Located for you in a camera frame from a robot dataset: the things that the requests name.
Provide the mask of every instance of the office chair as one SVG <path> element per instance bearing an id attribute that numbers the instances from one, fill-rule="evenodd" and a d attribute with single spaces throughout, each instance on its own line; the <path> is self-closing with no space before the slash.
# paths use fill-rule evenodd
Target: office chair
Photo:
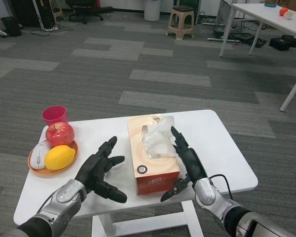
<path id="1" fill-rule="evenodd" d="M 82 15 L 83 24 L 87 24 L 86 16 L 93 15 L 98 16 L 100 21 L 103 21 L 103 17 L 94 11 L 93 6 L 97 0 L 66 0 L 66 3 L 74 10 L 73 14 L 69 15 L 69 21 L 72 21 L 72 16 Z"/>

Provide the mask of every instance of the pink cup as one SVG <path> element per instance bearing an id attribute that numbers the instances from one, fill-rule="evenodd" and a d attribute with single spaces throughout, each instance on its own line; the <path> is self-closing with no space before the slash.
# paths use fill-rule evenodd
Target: pink cup
<path id="1" fill-rule="evenodd" d="M 51 106 L 41 113 L 48 126 L 56 122 L 68 122 L 66 108 L 61 105 Z"/>

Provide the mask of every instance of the stool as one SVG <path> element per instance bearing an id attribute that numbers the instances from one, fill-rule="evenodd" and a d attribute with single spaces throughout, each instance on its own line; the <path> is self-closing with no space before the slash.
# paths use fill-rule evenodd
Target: stool
<path id="1" fill-rule="evenodd" d="M 179 17 L 179 23 L 172 25 L 172 19 L 173 16 L 177 15 Z M 187 16 L 192 17 L 191 25 L 185 25 L 184 21 Z M 173 7 L 173 10 L 170 15 L 169 25 L 168 25 L 168 35 L 170 32 L 173 32 L 176 34 L 177 40 L 183 40 L 183 36 L 185 34 L 191 34 L 192 37 L 194 31 L 194 11 L 192 7 L 189 6 L 175 6 Z"/>

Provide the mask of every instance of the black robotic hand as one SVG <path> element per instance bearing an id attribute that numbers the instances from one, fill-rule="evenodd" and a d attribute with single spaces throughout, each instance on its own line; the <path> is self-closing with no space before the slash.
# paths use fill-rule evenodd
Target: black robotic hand
<path id="1" fill-rule="evenodd" d="M 182 159 L 187 174 L 185 179 L 179 178 L 174 183 L 173 189 L 167 191 L 161 197 L 161 202 L 169 199 L 173 195 L 180 193 L 183 189 L 187 187 L 187 184 L 189 182 L 193 183 L 192 187 L 194 188 L 194 184 L 197 180 L 207 177 L 206 171 L 202 163 L 200 162 L 195 150 L 188 147 L 188 143 L 186 142 L 182 133 L 179 133 L 174 127 L 171 127 L 171 132 L 176 138 L 176 145 L 174 145 L 174 148 L 176 149 L 176 153 Z"/>
<path id="2" fill-rule="evenodd" d="M 85 161 L 75 179 L 85 186 L 88 193 L 93 190 L 103 198 L 125 203 L 127 201 L 126 194 L 104 181 L 105 173 L 125 160 L 123 156 L 108 158 L 116 142 L 117 137 L 114 136 L 103 143 L 98 152 Z"/>

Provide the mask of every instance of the tissue box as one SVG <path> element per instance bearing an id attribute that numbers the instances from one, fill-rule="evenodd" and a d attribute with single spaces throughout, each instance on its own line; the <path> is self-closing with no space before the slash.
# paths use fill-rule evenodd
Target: tissue box
<path id="1" fill-rule="evenodd" d="M 143 126 L 156 124 L 161 118 L 161 114 L 156 114 L 128 119 L 137 195 L 172 189 L 180 173 L 175 157 L 162 156 L 162 158 L 150 159 L 144 149 L 142 143 Z"/>

